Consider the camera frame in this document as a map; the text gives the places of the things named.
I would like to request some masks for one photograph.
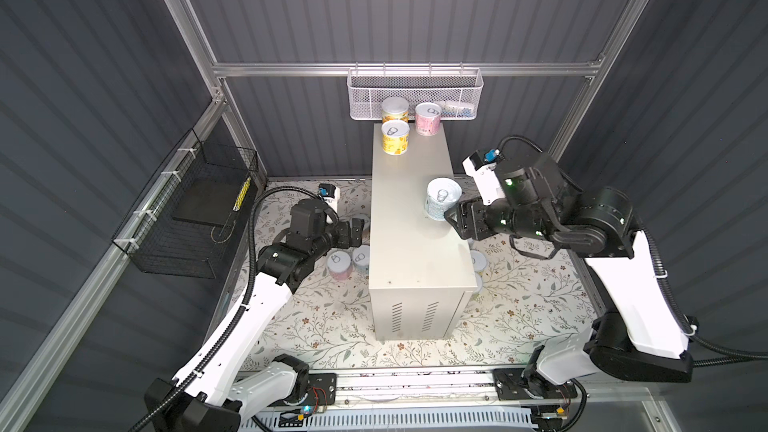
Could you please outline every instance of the white cable tray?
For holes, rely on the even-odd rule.
[[[422,102],[442,106],[441,120],[472,120],[477,117],[482,74],[463,66],[366,66],[350,69],[346,77],[350,91],[350,117],[381,120],[381,104],[389,97],[408,101],[408,116]]]
[[[531,411],[500,405],[454,408],[408,408],[379,410],[328,410],[304,420],[301,426],[280,427],[279,412],[260,412],[258,418],[272,430],[389,430],[448,427],[521,427],[537,429]],[[261,432],[256,423],[245,420],[240,432]]]

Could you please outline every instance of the floral pattern floor mat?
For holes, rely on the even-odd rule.
[[[471,178],[457,178],[462,198],[479,196]],[[271,182],[309,190],[314,182]],[[339,215],[370,214],[371,180],[338,181]],[[290,207],[303,196],[279,192],[264,201],[256,224],[256,250],[271,243],[290,221]],[[483,290],[471,300],[449,340],[377,341],[367,278],[354,272],[337,282],[319,260],[292,300],[273,317],[242,370],[259,370],[288,353],[314,369],[520,364],[543,341],[563,340],[589,327],[594,309],[563,251],[549,261],[513,251],[509,238],[495,235],[472,248],[485,254]],[[518,246],[548,254],[545,242]],[[233,297],[245,288],[249,261],[240,270]]]

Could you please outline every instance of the black mounting plate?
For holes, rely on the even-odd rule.
[[[319,390],[317,391],[317,397],[320,399],[318,402],[319,405],[333,405],[336,402],[336,374],[309,374],[310,378],[310,386],[307,388],[306,397],[304,397],[304,400],[302,400],[299,404],[286,404],[285,401],[282,399],[275,400],[272,404],[269,405],[269,407],[291,407],[291,408],[299,408],[304,405],[311,405],[314,407],[315,405],[315,393],[312,391],[312,388],[315,389],[322,389],[324,390],[325,397],[328,398],[328,400],[325,400],[325,397],[323,397],[322,392]]]
[[[529,395],[525,388],[519,384],[520,376],[524,369],[525,367],[494,369],[493,386],[496,389],[496,394],[500,400],[535,399],[535,397]],[[560,387],[560,391],[558,391],[555,386],[551,386],[549,389],[546,389],[543,398],[562,399],[563,395],[565,395],[566,398],[575,399],[577,397],[576,387],[572,383],[566,383],[563,384]]]

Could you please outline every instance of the white can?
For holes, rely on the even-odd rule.
[[[472,118],[475,115],[475,106],[469,102],[459,102],[457,100],[437,101],[437,105],[451,117]]]
[[[472,257],[472,268],[475,269],[476,273],[482,274],[488,266],[488,260],[485,258],[485,255],[480,251],[471,250],[469,251],[469,256]]]
[[[462,187],[452,178],[440,177],[427,186],[427,200],[424,210],[430,218],[446,220],[443,214],[453,207],[462,196]]]
[[[416,131],[422,136],[434,136],[440,130],[442,108],[433,102],[416,106]]]
[[[402,97],[389,97],[382,101],[382,121],[403,120],[408,122],[408,101]]]
[[[355,265],[355,269],[360,272],[363,277],[368,277],[368,270],[371,264],[371,248],[369,245],[360,245],[358,248],[352,250],[352,263]]]
[[[480,275],[475,274],[475,291],[472,293],[472,299],[476,299],[480,292],[482,292],[482,277]]]
[[[337,281],[347,280],[352,276],[352,259],[343,250],[328,255],[326,270]]]
[[[408,122],[390,120],[382,124],[382,147],[390,156],[401,156],[408,150]]]

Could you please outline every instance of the yellow label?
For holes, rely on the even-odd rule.
[[[382,123],[388,121],[388,120],[403,120],[404,122],[408,122],[408,112],[403,112],[402,114],[384,114],[382,116]]]
[[[384,136],[384,152],[390,156],[399,156],[408,150],[408,134],[402,137]]]
[[[232,207],[232,210],[237,212],[240,210],[240,207],[243,205],[243,199],[245,198],[245,194],[248,193],[248,188],[250,187],[250,177],[243,182],[243,186],[240,188],[240,193],[237,194],[237,199],[235,200],[235,207]]]

